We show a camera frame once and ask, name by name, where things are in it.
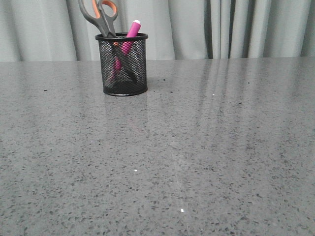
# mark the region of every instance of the scissor handle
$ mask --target scissor handle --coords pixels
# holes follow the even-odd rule
[[[105,5],[110,6],[113,11],[113,16],[108,16],[104,9],[103,9],[103,2]],[[98,2],[97,8],[94,8],[96,18],[91,16],[84,6],[83,0],[79,0],[79,7],[82,12],[84,18],[90,22],[91,24],[95,25],[99,31],[102,33],[103,37],[116,37],[115,30],[114,30],[114,20],[117,18],[118,11],[116,5],[110,0],[100,0]]]
[[[104,11],[103,5],[107,5],[110,8],[112,8],[114,15],[112,16],[107,15]],[[107,30],[108,30],[107,37],[116,37],[116,33],[114,29],[114,20],[116,20],[118,16],[118,9],[116,5],[111,0],[100,0],[97,4],[97,7],[107,27]]]
[[[113,10],[114,14],[112,16],[107,15],[106,12],[104,11],[103,5],[109,6]],[[99,11],[104,14],[103,18],[108,18],[111,21],[114,21],[117,18],[118,16],[117,6],[111,0],[100,0],[97,6]]]

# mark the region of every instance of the mesh cup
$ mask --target mesh cup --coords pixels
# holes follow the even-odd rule
[[[103,92],[114,96],[131,96],[147,91],[146,44],[147,34],[126,38],[96,35],[98,41]]]

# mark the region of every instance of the gray curtain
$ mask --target gray curtain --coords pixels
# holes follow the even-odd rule
[[[147,59],[315,56],[315,0],[113,0]],[[85,0],[92,11],[91,0]],[[77,0],[0,0],[0,61],[99,60]]]

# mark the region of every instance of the countertop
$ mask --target countertop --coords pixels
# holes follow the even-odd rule
[[[315,58],[0,63],[1,236],[315,235]]]

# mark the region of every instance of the pink marker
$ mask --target pink marker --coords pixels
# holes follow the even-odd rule
[[[132,22],[132,25],[131,25],[131,27],[129,29],[129,32],[128,32],[126,38],[133,38],[133,37],[137,36],[140,28],[141,28],[140,21],[134,20]],[[130,52],[132,43],[133,42],[124,42],[122,44],[121,49],[122,49],[122,51],[123,51],[125,56]],[[122,68],[122,64],[119,61],[119,59],[116,58],[116,66],[115,66],[116,72],[120,71],[121,68]]]

